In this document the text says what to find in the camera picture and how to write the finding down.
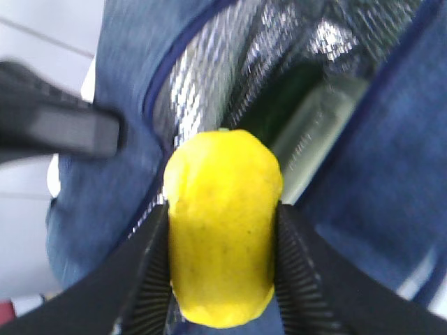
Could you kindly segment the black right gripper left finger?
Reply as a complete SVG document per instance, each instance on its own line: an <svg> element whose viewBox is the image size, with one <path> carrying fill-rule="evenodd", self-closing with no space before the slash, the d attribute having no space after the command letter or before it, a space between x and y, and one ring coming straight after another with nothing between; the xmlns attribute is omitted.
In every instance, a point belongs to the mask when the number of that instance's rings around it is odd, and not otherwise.
<svg viewBox="0 0 447 335"><path fill-rule="evenodd" d="M97 270L1 333L164 334L170 300L163 204Z"/></svg>

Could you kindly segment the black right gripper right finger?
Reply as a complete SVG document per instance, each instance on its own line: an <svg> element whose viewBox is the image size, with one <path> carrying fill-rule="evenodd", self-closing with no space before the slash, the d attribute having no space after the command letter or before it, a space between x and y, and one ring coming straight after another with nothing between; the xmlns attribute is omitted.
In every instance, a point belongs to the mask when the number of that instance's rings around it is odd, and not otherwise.
<svg viewBox="0 0 447 335"><path fill-rule="evenodd" d="M445 334L446 321L343 258L288 204L277 207L275 291L285 334Z"/></svg>

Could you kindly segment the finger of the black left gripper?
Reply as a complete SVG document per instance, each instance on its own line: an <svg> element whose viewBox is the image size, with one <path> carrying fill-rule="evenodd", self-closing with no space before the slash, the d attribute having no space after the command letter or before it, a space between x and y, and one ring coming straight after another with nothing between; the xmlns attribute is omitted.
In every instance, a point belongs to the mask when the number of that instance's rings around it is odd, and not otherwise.
<svg viewBox="0 0 447 335"><path fill-rule="evenodd" d="M109 158L121 147L121 118L39 77L1 62L1 162L72 154Z"/></svg>

